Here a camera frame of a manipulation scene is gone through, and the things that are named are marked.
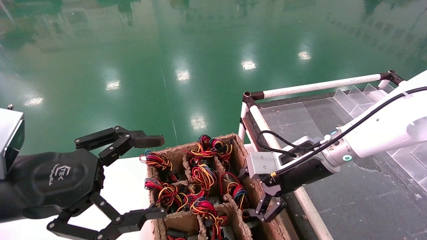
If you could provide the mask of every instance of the robotic arm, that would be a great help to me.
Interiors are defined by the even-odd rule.
[[[263,222],[273,220],[285,207],[282,198],[267,211],[272,197],[280,197],[301,186],[333,175],[340,166],[363,158],[427,142],[427,72],[409,81],[398,78],[398,87],[367,111],[323,139],[302,137],[275,152],[253,152],[243,172],[259,178],[265,194],[249,214]]]
[[[154,205],[120,215],[99,194],[104,167],[132,147],[163,145],[163,136],[147,136],[143,131],[116,126],[76,139],[74,152],[18,156],[24,141],[23,113],[9,107],[0,109],[0,116],[0,223],[58,215],[47,226],[58,236],[115,240],[123,233],[141,230],[149,219],[166,216]],[[107,144],[111,145],[99,157],[89,152]],[[94,204],[111,220],[105,229],[95,231],[67,223]]]

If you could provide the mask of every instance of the white table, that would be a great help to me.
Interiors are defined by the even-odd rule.
[[[145,209],[149,203],[148,190],[144,188],[147,177],[147,166],[139,158],[119,159],[109,167],[105,167],[104,189],[101,196],[105,198],[120,214],[131,210]],[[40,220],[19,220],[0,224],[2,240],[64,240],[47,231],[47,224],[55,217]],[[69,223],[93,230],[101,230],[110,222],[96,206],[91,206],[78,217],[70,219]],[[154,239],[151,220],[145,222],[139,232],[123,234],[119,240]]]

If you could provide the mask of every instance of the green epoxy floor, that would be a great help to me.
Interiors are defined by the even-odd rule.
[[[3,3],[0,106],[25,113],[23,154],[115,125],[175,146],[237,132],[244,91],[427,69],[422,0]]]

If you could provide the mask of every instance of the black cable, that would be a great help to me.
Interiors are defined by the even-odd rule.
[[[421,92],[421,91],[427,91],[427,87],[420,87],[420,88],[414,88],[408,91],[405,91],[406,94],[404,93],[400,93],[392,98],[390,98],[389,100],[383,102],[381,105],[379,105],[377,108],[375,108],[374,110],[372,110],[370,113],[368,113],[366,116],[364,116],[362,119],[360,119],[357,123],[355,123],[353,126],[349,127],[347,130],[345,130],[343,133],[341,133],[340,135],[338,135],[338,137],[334,138],[332,141],[330,141],[329,143],[323,145],[322,147],[318,148],[316,151],[313,151],[312,153],[310,153],[309,155],[301,158],[299,161],[289,165],[286,168],[280,169],[274,173],[272,173],[272,176],[276,176],[279,174],[283,174],[289,170],[291,170],[292,168],[303,164],[304,162],[306,162],[309,158],[313,157],[314,155],[318,154],[319,152],[327,149],[330,145],[336,143],[338,140],[340,140],[341,138],[343,138],[344,136],[346,136],[349,132],[351,132],[353,129],[355,129],[357,126],[359,126],[360,124],[362,124],[363,122],[365,122],[366,120],[368,120],[370,117],[372,117],[375,113],[377,113],[378,111],[380,111],[382,108],[384,108],[385,106],[387,106],[388,104],[394,102],[395,100],[404,97],[408,94],[413,94],[413,93],[417,93],[417,92]]]
[[[271,147],[269,147],[267,145],[264,145],[263,143],[260,142],[260,136],[262,136],[262,134],[263,134],[263,131],[261,131],[258,134],[257,139],[255,140],[257,142],[258,146],[264,148],[265,150],[269,150],[271,152],[278,152],[278,153],[290,156],[292,158],[296,158],[297,157],[297,155],[295,153],[291,153],[291,152],[288,152],[288,151],[285,151],[285,150],[281,150],[281,149],[271,148]]]
[[[256,139],[256,142],[257,142],[257,144],[258,144],[260,147],[262,147],[262,148],[264,148],[264,149],[266,149],[266,150],[272,151],[272,152],[279,152],[279,151],[282,151],[282,152],[279,152],[279,153],[286,152],[286,153],[284,153],[284,154],[287,154],[287,155],[289,155],[289,156],[291,156],[291,157],[293,157],[293,158],[295,158],[297,155],[295,155],[295,154],[293,154],[293,153],[291,153],[291,152],[283,151],[283,150],[281,150],[281,149],[275,149],[275,148],[271,148],[271,147],[269,147],[269,146],[265,146],[265,145],[263,145],[263,144],[259,141],[259,138],[260,138],[260,136],[262,136],[262,134],[264,134],[264,133],[269,133],[269,134],[271,134],[271,135],[275,136],[276,138],[278,138],[280,141],[284,142],[285,144],[287,144],[287,145],[289,145],[289,146],[292,146],[292,147],[294,147],[294,148],[296,148],[296,149],[301,149],[301,150],[313,150],[315,147],[319,147],[319,146],[321,146],[321,144],[320,144],[320,143],[315,143],[315,144],[311,145],[310,147],[300,147],[300,146],[298,146],[298,145],[295,145],[295,144],[293,144],[293,143],[291,143],[291,142],[287,141],[286,139],[284,139],[283,137],[281,137],[279,134],[277,134],[277,133],[275,133],[275,132],[273,132],[273,131],[270,131],[270,130],[263,130],[263,131],[261,131],[260,133],[258,133],[258,135],[257,135],[257,139]]]

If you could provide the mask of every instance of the cardboard box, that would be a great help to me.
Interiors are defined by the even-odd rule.
[[[227,136],[220,136],[217,139],[231,141],[233,144],[233,152],[230,157],[230,164],[233,170],[238,173],[240,170],[246,166],[246,157],[248,155],[245,147],[243,146],[242,141],[236,134],[229,134]],[[180,146],[176,146],[173,148],[167,148],[162,151],[158,151],[156,153],[161,156],[166,157],[173,164],[173,170],[178,172],[181,176],[184,176],[187,179],[183,179],[174,185],[184,184],[189,185],[189,179],[191,179],[191,171],[189,166],[189,160],[192,158],[190,154],[186,152],[197,149],[197,142],[188,143]],[[218,158],[214,157],[214,168],[219,175],[225,172],[224,167],[218,160]],[[154,167],[148,167],[148,177],[158,177],[158,172]],[[225,177],[225,182],[223,187],[226,187],[229,183],[228,177]],[[251,208],[256,208],[258,201],[260,200],[263,191],[259,180],[250,180],[249,178],[244,179],[241,182],[243,186],[248,191],[249,200]],[[219,182],[212,188],[210,191],[211,196],[219,195]],[[248,227],[246,223],[243,221],[243,213],[238,208],[237,203],[235,203],[232,197],[228,194],[224,196],[220,196],[221,199],[224,200],[224,203],[217,205],[216,209],[224,212],[228,215],[229,219],[225,223],[225,225],[230,225],[236,240],[252,240],[252,239],[291,239],[289,234],[289,230],[291,232],[295,232],[295,230],[291,226],[287,226],[288,229],[284,225],[284,221],[280,216],[277,216],[272,222],[269,223],[261,223],[260,228],[256,231],[252,231]],[[150,202],[155,202],[153,192],[150,192]],[[153,220],[154,223],[154,236],[155,240],[167,240],[166,237],[166,229],[168,227],[173,227],[176,229],[180,229],[183,231],[188,231],[188,236],[197,235],[198,240],[206,240],[207,229],[203,225],[203,219],[199,215],[193,215],[190,212],[176,212],[172,214],[168,214],[164,219]]]

